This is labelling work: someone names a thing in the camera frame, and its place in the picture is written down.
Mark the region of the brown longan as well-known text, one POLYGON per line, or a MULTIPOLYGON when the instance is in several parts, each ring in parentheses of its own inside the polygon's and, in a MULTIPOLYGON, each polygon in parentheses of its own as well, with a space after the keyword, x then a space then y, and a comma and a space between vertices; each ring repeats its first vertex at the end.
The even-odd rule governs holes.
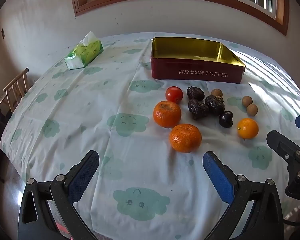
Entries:
POLYGON ((216 96, 216 97, 220 97, 220 98, 223 97, 223 92, 220 89, 217 89, 217 88, 213 89, 210 94, 213 95, 213 96, 216 96))
POLYGON ((250 104, 247 106, 247 113, 249 116, 255 116, 258 113, 258 107, 255 104, 250 104))
POLYGON ((249 105, 253 103, 253 99, 250 96, 244 96, 242 98, 242 105, 247 108, 249 105))

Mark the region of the small orange kumquat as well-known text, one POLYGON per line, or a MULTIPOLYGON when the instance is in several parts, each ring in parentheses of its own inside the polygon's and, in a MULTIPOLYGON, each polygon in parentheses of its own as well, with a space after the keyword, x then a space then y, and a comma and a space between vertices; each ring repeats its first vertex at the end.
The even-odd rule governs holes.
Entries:
POLYGON ((237 134, 242 139, 253 139, 258 133, 258 123, 251 118, 244 118, 237 124, 237 134))

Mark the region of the dark purple plum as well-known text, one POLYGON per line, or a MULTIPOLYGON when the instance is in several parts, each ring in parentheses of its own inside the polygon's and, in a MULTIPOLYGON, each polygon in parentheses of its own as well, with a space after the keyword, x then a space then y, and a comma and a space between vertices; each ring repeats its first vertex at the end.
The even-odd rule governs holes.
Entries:
POLYGON ((233 126, 233 113, 231 111, 224 111, 219 116, 219 124, 224 128, 230 128, 233 126))

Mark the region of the wrinkled dark fruit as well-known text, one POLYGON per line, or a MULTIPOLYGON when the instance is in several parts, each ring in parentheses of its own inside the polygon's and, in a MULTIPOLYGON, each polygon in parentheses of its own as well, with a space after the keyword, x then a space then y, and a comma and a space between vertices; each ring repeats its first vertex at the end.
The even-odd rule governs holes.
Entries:
POLYGON ((204 92, 198 87, 190 86, 187 88, 186 92, 187 92, 187 96, 190 100, 196 99, 197 101, 203 101, 205 98, 204 92))
POLYGON ((209 114, 208 106, 205 103, 200 102, 196 99, 189 100, 188 109, 194 120, 199 120, 199 119, 205 118, 209 114))
POLYGON ((209 95, 205 98, 205 104, 212 115, 221 115, 225 111, 225 105, 222 97, 209 95))

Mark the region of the wrinkled dark fruit back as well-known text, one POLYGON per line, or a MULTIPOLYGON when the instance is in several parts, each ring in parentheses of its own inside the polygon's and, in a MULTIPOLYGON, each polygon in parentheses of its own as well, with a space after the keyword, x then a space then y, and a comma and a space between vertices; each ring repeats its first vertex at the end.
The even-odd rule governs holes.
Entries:
POLYGON ((187 88, 186 92, 187 92, 187 96, 190 100, 196 99, 197 101, 203 101, 205 98, 204 92, 198 87, 190 86, 187 88))

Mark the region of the large front mandarin orange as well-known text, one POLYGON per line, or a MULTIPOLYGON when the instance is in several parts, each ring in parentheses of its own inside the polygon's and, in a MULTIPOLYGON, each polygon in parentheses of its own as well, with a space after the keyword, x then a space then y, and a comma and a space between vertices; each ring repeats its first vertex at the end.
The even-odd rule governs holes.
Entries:
POLYGON ((169 135, 171 147, 181 153, 196 151, 202 143, 200 130, 191 124, 180 124, 175 126, 169 135))

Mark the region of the blemished mandarin orange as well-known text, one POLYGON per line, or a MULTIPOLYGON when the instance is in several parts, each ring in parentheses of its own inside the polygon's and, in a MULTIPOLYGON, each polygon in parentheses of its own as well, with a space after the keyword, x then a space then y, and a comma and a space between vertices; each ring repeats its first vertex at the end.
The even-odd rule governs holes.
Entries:
POLYGON ((153 119, 161 127, 173 128, 181 120, 181 109, 171 101, 161 101, 153 109, 153 119))

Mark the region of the red cherry tomato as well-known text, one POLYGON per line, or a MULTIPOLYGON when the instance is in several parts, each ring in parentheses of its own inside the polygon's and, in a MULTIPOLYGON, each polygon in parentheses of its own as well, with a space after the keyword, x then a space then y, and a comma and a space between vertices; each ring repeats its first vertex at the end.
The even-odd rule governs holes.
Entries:
POLYGON ((183 91, 179 87, 172 86, 166 89, 165 97, 167 101, 179 104, 183 99, 183 91))

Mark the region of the cloud pattern tablecloth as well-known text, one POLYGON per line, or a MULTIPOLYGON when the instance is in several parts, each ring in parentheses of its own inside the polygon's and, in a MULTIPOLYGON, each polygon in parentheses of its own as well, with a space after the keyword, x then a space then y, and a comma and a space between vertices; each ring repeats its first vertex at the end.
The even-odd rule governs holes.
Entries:
POLYGON ((300 146, 300 90, 292 78, 266 55, 226 42, 246 66, 240 84, 157 81, 151 74, 153 37, 105 37, 103 53, 87 68, 68 70, 60 61, 32 86, 0 142, 19 175, 51 180, 89 150, 98 152, 100 166, 75 208, 91 230, 112 239, 203 239, 227 206, 203 169, 207 151, 249 180, 272 179, 284 215, 297 207, 285 194, 287 163, 266 142, 267 133, 277 130, 300 146), (171 86, 205 94, 220 89, 234 123, 247 117, 242 98, 252 97, 257 137, 239 138, 236 127, 222 127, 216 116, 193 120, 184 98, 181 122, 196 126, 203 138, 195 152, 175 152, 170 130, 153 120, 153 108, 171 86))

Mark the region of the wooden chair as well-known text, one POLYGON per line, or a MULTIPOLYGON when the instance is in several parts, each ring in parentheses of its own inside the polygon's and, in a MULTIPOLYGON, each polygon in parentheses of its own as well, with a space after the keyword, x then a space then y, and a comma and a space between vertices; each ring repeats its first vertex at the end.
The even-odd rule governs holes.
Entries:
POLYGON ((29 68, 25 68, 3 89, 3 94, 0 97, 0 105, 2 103, 6 104, 11 113, 14 112, 16 107, 31 88, 27 78, 28 72, 29 68))

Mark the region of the green tissue pack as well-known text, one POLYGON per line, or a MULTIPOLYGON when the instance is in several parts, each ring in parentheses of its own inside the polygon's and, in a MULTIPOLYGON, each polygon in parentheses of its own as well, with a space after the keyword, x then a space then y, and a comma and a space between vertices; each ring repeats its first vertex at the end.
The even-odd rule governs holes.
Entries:
POLYGON ((68 70, 85 68, 103 52, 102 42, 90 31, 64 58, 68 70))

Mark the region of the red toffee tin box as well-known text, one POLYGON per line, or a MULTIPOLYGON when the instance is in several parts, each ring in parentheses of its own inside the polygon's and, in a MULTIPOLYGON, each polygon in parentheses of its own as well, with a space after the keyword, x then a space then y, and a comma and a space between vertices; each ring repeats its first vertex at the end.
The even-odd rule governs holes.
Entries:
POLYGON ((190 37, 155 37, 152 77, 158 80, 242 81, 245 64, 221 42, 190 37))

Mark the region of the wall power outlet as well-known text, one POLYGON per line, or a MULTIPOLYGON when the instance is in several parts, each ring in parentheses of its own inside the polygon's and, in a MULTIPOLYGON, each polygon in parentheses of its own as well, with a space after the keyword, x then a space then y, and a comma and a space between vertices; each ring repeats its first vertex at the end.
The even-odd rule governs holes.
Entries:
POLYGON ((2 39, 5 38, 5 32, 4 32, 4 29, 3 29, 3 28, 2 28, 2 30, 1 30, 1 36, 2 36, 2 39))

